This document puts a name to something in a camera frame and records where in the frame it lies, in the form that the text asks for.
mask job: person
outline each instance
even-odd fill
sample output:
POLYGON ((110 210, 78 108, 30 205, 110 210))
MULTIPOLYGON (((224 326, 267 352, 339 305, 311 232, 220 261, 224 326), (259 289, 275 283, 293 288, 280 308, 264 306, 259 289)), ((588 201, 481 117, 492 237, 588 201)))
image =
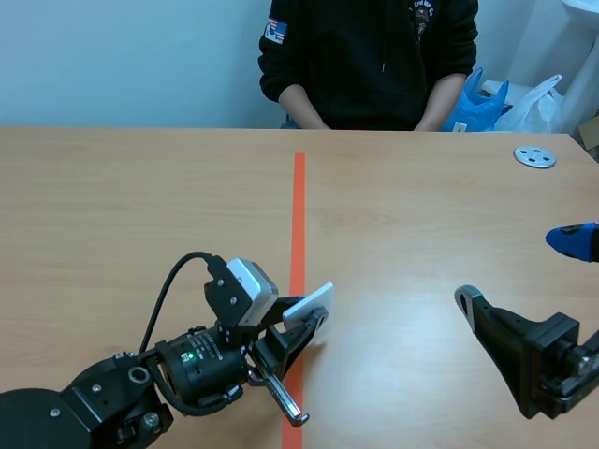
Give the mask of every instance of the person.
POLYGON ((306 129, 439 131, 476 60, 477 0, 272 0, 264 95, 306 129))

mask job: white plastic bag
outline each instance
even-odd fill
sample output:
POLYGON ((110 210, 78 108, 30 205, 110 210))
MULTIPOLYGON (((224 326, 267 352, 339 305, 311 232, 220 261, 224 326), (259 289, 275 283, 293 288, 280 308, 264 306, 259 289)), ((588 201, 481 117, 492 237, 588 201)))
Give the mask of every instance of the white plastic bag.
POLYGON ((563 97, 554 89, 562 80, 556 75, 536 86, 495 125, 511 133, 559 133, 562 131, 563 97))

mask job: jeans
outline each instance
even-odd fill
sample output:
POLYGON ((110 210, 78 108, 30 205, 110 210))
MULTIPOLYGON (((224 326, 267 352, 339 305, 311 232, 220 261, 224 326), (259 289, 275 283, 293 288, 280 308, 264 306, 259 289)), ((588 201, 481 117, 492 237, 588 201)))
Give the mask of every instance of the jeans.
POLYGON ((281 129, 301 129, 295 121, 287 114, 286 122, 281 125, 281 129))

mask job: orange tape line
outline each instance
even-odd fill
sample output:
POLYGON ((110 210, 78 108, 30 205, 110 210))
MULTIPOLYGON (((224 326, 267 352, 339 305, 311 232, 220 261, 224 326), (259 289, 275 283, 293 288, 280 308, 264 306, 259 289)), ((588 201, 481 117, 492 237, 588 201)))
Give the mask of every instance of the orange tape line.
MULTIPOLYGON (((306 290, 306 155, 297 152, 293 170, 293 210, 291 216, 291 278, 289 295, 305 296, 306 290)), ((285 387, 303 409, 303 357, 300 355, 285 376, 285 387)), ((302 449, 301 427, 292 427, 283 418, 282 449, 302 449)))

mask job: metal disc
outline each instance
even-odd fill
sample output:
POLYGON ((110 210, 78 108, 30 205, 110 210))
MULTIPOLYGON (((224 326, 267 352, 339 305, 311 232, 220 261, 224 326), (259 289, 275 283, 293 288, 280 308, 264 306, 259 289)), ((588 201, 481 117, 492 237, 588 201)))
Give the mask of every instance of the metal disc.
POLYGON ((514 156, 525 166, 534 168, 552 168, 557 162, 552 152, 537 147, 518 147, 514 156))

